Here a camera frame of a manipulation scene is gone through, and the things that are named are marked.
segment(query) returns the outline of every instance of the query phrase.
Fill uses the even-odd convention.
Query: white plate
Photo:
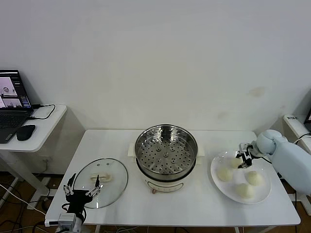
[[[264,201],[271,192],[271,181],[269,176],[267,175],[266,171],[263,168],[259,167],[256,164],[253,164],[248,168],[239,168],[239,169],[231,168],[230,159],[234,158],[236,154],[237,152],[235,151],[223,152],[213,159],[210,165],[210,172],[216,186],[227,197],[243,204],[257,204]],[[232,169],[233,178],[231,181],[224,182],[218,178],[216,172],[219,166],[226,166],[229,169]],[[252,185],[255,192],[254,197],[250,199],[243,199],[236,193],[235,187],[240,183],[248,184],[246,180],[246,174],[250,171],[256,171],[260,173],[264,177],[264,183],[259,186]]]

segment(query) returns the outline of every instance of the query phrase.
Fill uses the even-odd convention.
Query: steamed bun
[[[254,189],[252,186],[246,183],[241,183],[236,186],[236,192],[241,198],[249,199],[254,197]]]
[[[241,165],[242,163],[243,163],[242,157],[231,159],[231,167],[232,168],[238,168],[238,166]]]
[[[217,176],[220,180],[225,182],[232,180],[232,172],[225,166],[222,166],[217,170]]]
[[[261,185],[263,183],[263,177],[256,171],[250,171],[246,175],[247,181],[255,186]]]

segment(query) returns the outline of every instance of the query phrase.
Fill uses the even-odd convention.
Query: robotic arm
[[[311,196],[311,155],[287,141],[275,130],[266,130],[256,141],[241,143],[239,154],[243,163],[239,168],[252,165],[253,159],[267,156],[273,167],[297,191]]]
[[[92,190],[73,189],[72,185],[75,175],[63,187],[68,203],[63,204],[62,208],[67,212],[60,214],[57,221],[58,228],[56,229],[56,233],[81,233],[81,227],[86,218],[84,205],[91,202],[101,191],[99,176],[97,176],[95,187]]]

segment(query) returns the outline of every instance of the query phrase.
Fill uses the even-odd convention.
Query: white desk
[[[134,226],[279,226],[296,225],[300,218],[273,167],[256,160],[269,173],[270,196],[262,203],[237,203],[215,186],[209,171],[211,160],[221,151],[236,150],[240,142],[256,139],[253,132],[191,131],[205,150],[201,165],[193,171],[195,178],[181,190],[152,194],[141,179],[140,171],[127,157],[130,143],[141,131],[87,130],[59,185],[46,215],[45,224],[57,221],[61,205],[66,203],[62,186],[85,165],[99,158],[115,158],[127,168],[129,180],[125,192],[113,204],[101,209],[87,209],[85,224]]]
[[[52,106],[42,107],[36,109],[33,113],[33,116],[46,117],[51,112],[51,110]],[[38,200],[40,196],[48,194],[49,190],[45,186],[48,182],[48,179],[44,179],[42,182],[40,182],[31,173],[27,166],[19,159],[19,155],[14,152],[38,151],[49,137],[59,120],[62,118],[66,110],[67,107],[65,105],[56,105],[55,110],[49,118],[45,120],[27,120],[24,125],[35,125],[35,130],[28,140],[18,141],[15,134],[7,144],[0,144],[0,162],[5,165],[5,167],[13,176],[20,180],[25,179],[32,187],[37,190],[31,201]]]

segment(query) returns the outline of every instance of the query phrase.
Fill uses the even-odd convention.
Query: computer mouse
[[[16,132],[18,141],[25,141],[30,138],[34,130],[35,125],[24,125],[20,127]]]

